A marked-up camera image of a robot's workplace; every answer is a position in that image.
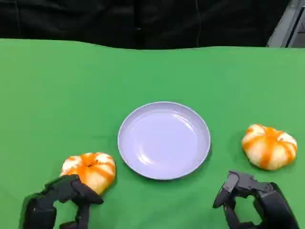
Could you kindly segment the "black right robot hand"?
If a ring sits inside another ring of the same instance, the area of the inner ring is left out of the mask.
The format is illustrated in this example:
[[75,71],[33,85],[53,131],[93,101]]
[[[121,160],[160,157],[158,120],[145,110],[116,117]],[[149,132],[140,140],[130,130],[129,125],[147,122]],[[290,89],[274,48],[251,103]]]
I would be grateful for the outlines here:
[[[236,198],[254,197],[254,208],[262,222],[241,222],[235,213]],[[223,207],[231,229],[298,229],[299,224],[280,187],[274,182],[259,182],[253,175],[229,171],[213,208]]]

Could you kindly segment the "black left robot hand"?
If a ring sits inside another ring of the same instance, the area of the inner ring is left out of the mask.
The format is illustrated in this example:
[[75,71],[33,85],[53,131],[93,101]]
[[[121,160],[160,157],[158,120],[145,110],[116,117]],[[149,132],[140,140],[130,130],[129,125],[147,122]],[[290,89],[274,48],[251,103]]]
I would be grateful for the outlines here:
[[26,205],[24,229],[52,229],[57,209],[54,202],[72,201],[77,207],[74,221],[60,225],[61,229],[87,229],[91,205],[101,205],[103,199],[93,189],[82,183],[78,175],[63,175],[45,185],[45,189],[34,194]]

